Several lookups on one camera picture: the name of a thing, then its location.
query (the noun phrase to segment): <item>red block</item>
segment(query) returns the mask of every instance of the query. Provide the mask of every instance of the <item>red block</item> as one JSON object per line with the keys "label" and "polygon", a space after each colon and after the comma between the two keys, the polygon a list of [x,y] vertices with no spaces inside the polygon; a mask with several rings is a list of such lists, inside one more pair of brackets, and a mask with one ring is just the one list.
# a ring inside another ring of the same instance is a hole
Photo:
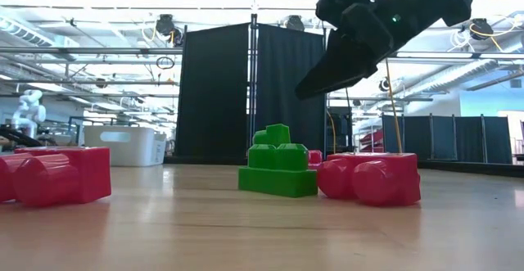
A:
{"label": "red block", "polygon": [[318,186],[330,198],[358,198],[370,206],[411,206],[420,201],[414,154],[345,153],[327,157]]}
{"label": "red block", "polygon": [[88,203],[111,194],[107,147],[23,148],[29,153],[12,175],[16,196],[27,206]]}
{"label": "red block", "polygon": [[322,164],[322,152],[321,151],[309,151],[309,169],[318,169]]}
{"label": "red block", "polygon": [[15,154],[0,156],[0,202],[16,199],[12,175],[22,162],[31,157],[30,154]]}

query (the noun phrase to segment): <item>yellow wire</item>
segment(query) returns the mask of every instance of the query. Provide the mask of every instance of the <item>yellow wire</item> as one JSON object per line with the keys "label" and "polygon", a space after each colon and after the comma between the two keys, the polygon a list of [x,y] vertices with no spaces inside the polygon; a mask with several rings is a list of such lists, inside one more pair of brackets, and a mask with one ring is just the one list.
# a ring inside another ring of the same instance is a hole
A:
{"label": "yellow wire", "polygon": [[335,135],[335,122],[333,122],[333,118],[331,117],[329,111],[326,112],[329,116],[329,120],[331,120],[331,128],[333,129],[333,154],[335,154],[337,153],[337,136]]}
{"label": "yellow wire", "polygon": [[505,35],[505,34],[509,34],[509,33],[513,32],[513,30],[517,27],[517,22],[513,22],[513,25],[511,27],[511,29],[508,29],[508,30],[506,30],[506,31],[504,31],[502,33],[498,33],[498,34],[483,34],[481,32],[478,32],[478,31],[474,30],[473,29],[474,25],[475,24],[469,25],[469,31],[470,32],[472,32],[474,34],[478,34],[478,35],[480,35],[482,37],[492,37],[493,38],[493,37],[500,37],[501,35]]}
{"label": "yellow wire", "polygon": [[386,71],[387,71],[387,84],[389,84],[389,89],[390,89],[389,93],[390,93],[391,105],[393,107],[393,117],[395,118],[396,144],[399,147],[399,153],[402,153],[402,141],[400,140],[400,127],[399,127],[398,118],[396,116],[395,100],[393,100],[393,89],[391,87],[390,64],[387,58],[386,58]]}
{"label": "yellow wire", "polygon": [[493,41],[493,43],[495,44],[495,46],[497,46],[497,48],[501,51],[501,52],[504,52],[504,50],[502,49],[502,47],[499,45],[499,43],[497,43],[497,40],[493,37],[491,37],[491,40]]}
{"label": "yellow wire", "polygon": [[151,38],[146,37],[146,33],[144,32],[144,29],[142,29],[142,36],[146,39],[146,41],[153,42],[156,36],[156,24],[155,24],[155,27],[153,27],[153,36]]}

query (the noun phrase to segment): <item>black divider panel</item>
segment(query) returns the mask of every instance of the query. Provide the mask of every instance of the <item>black divider panel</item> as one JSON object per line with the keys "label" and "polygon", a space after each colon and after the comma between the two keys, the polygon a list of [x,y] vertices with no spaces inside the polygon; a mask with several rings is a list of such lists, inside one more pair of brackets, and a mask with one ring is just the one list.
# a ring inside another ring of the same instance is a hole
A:
{"label": "black divider panel", "polygon": [[483,162],[482,121],[480,117],[457,117],[458,161]]}
{"label": "black divider panel", "polygon": [[431,130],[428,116],[404,117],[404,147],[405,152],[416,153],[419,160],[430,159]]}
{"label": "black divider panel", "polygon": [[433,116],[433,158],[435,160],[457,160],[454,145],[453,118]]}
{"label": "black divider panel", "polygon": [[246,155],[248,25],[187,33],[176,155],[224,163]]}
{"label": "black divider panel", "polygon": [[511,141],[509,139],[508,118],[485,117],[486,150],[488,163],[512,164]]}
{"label": "black divider panel", "polygon": [[[403,140],[403,118],[399,117],[400,141],[404,146]],[[384,115],[382,117],[382,128],[384,132],[384,150],[385,152],[399,152],[399,145],[396,141],[395,117],[391,115]]]}
{"label": "black divider panel", "polygon": [[258,48],[255,128],[285,124],[293,142],[323,150],[325,96],[300,101],[295,95],[324,53],[323,36],[260,25]]}

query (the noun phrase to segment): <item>white plastic tub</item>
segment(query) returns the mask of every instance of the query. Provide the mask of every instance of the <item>white plastic tub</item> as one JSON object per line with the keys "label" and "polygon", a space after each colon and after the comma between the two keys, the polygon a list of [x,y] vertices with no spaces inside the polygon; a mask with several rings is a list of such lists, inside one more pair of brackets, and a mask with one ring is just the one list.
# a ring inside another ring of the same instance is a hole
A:
{"label": "white plastic tub", "polygon": [[86,126],[86,147],[109,147],[113,166],[150,166],[164,163],[165,135],[151,128]]}

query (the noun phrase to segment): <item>green building block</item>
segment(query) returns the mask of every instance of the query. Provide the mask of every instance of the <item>green building block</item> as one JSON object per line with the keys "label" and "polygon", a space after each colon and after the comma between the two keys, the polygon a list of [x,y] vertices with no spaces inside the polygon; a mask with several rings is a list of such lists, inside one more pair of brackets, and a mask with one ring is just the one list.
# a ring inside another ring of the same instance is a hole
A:
{"label": "green building block", "polygon": [[255,144],[248,166],[238,171],[238,189],[277,196],[316,196],[317,173],[308,170],[308,150],[302,144],[283,143],[278,148]]}
{"label": "green building block", "polygon": [[272,124],[265,130],[258,131],[253,136],[253,144],[268,144],[279,147],[280,144],[290,143],[289,127],[283,124]]}

